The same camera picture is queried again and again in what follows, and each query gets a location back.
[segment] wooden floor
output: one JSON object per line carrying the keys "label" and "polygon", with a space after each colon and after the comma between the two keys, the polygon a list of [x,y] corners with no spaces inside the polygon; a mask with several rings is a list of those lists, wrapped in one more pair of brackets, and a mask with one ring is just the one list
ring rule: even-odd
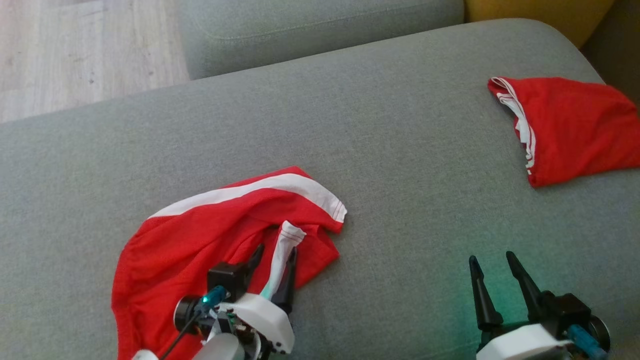
{"label": "wooden floor", "polygon": [[0,122],[188,81],[179,0],[0,0]]}

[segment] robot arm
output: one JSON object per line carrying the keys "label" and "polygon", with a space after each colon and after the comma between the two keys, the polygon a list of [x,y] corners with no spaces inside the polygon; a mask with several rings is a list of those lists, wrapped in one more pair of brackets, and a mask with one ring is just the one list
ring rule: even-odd
{"label": "robot arm", "polygon": [[[185,334],[202,338],[203,347],[193,360],[268,360],[272,352],[291,353],[295,337],[289,313],[297,249],[286,259],[282,281],[271,300],[246,292],[263,252],[260,245],[247,263],[217,264],[207,274],[207,294],[187,295],[178,302],[173,323],[179,335],[159,360],[164,360]],[[142,350],[133,360],[158,357]]]}
{"label": "robot arm", "polygon": [[512,252],[507,261],[520,283],[528,321],[503,325],[484,285],[484,274],[475,256],[469,258],[478,329],[482,332],[477,360],[543,360],[586,356],[607,359],[611,346],[604,323],[571,293],[555,296],[540,291]]}

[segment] fabric seam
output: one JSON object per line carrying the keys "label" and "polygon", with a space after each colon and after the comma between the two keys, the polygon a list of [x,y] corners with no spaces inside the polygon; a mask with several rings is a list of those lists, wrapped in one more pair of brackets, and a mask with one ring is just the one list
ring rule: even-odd
{"label": "fabric seam", "polygon": [[285,237],[286,237],[286,238],[289,238],[289,239],[291,239],[291,240],[297,240],[297,242],[298,242],[298,243],[301,243],[301,242],[302,242],[302,240],[304,240],[304,237],[299,237],[299,236],[293,235],[293,234],[291,234],[291,233],[288,233],[288,232],[287,232],[286,230],[284,230],[284,229],[282,229],[282,230],[280,231],[280,234],[285,234]]}
{"label": "fabric seam", "polygon": [[248,39],[252,39],[252,38],[261,38],[261,37],[268,37],[270,35],[274,35],[277,33],[284,33],[286,31],[291,31],[291,30],[298,30],[298,29],[305,29],[305,28],[313,28],[316,26],[320,26],[320,25],[324,25],[324,24],[329,24],[331,22],[337,22],[337,21],[342,21],[342,20],[351,20],[351,19],[357,19],[357,18],[361,18],[361,17],[367,17],[367,16],[371,16],[371,15],[378,15],[378,14],[382,14],[382,13],[388,13],[388,12],[397,12],[400,10],[407,10],[407,9],[411,9],[411,8],[418,8],[421,6],[426,6],[427,4],[415,4],[415,5],[409,5],[409,6],[401,6],[398,8],[387,8],[384,10],[376,10],[374,12],[368,12],[368,13],[359,13],[353,16],[343,16],[343,17],[337,17],[334,19],[328,19],[328,20],[322,20],[322,21],[315,21],[315,22],[308,22],[306,24],[302,24],[302,25],[295,25],[295,26],[289,26],[287,28],[281,28],[281,29],[276,29],[276,30],[271,30],[271,31],[267,31],[265,33],[255,33],[255,34],[249,34],[249,35],[239,35],[236,37],[219,37],[216,35],[213,35],[211,32],[205,30],[202,27],[202,24],[200,23],[199,20],[195,19],[191,14],[189,14],[189,18],[193,21],[193,23],[198,27],[198,29],[204,34],[206,35],[207,38],[210,38],[211,40],[218,40],[218,41],[233,41],[233,40],[248,40]]}

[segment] gray couch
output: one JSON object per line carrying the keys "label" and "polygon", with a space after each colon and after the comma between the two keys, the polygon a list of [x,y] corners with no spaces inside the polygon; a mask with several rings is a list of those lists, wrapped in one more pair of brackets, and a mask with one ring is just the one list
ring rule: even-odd
{"label": "gray couch", "polygon": [[[424,3],[434,13],[457,3],[450,19],[462,18],[461,1]],[[286,58],[272,49],[252,62],[262,45],[233,45],[236,55],[208,46],[220,69],[191,58],[194,78],[236,70],[240,53],[249,56],[240,67]],[[640,171],[533,190],[512,114],[486,88],[498,75],[601,81],[556,30],[505,19],[0,126],[1,357],[114,359],[114,269],[142,221],[298,165],[349,214],[334,237],[340,259],[297,294],[291,359],[473,359],[469,255],[505,320],[526,314],[506,250],[541,288],[593,308],[613,359],[636,359]]]}

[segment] white plastic part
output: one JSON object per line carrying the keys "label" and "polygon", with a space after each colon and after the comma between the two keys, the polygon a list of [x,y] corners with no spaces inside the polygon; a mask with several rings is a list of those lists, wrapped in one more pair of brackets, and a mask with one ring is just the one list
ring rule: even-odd
{"label": "white plastic part", "polygon": [[158,360],[158,357],[149,350],[139,350],[131,360]]}
{"label": "white plastic part", "polygon": [[229,334],[218,334],[209,340],[193,360],[244,360],[244,348],[238,338]]}
{"label": "white plastic part", "polygon": [[570,343],[557,341],[538,323],[525,325],[489,341],[476,360],[523,360]]}
{"label": "white plastic part", "polygon": [[219,312],[229,309],[233,309],[237,317],[271,341],[277,352],[291,353],[296,338],[289,317],[274,303],[260,295],[246,293],[234,303],[220,303]]}

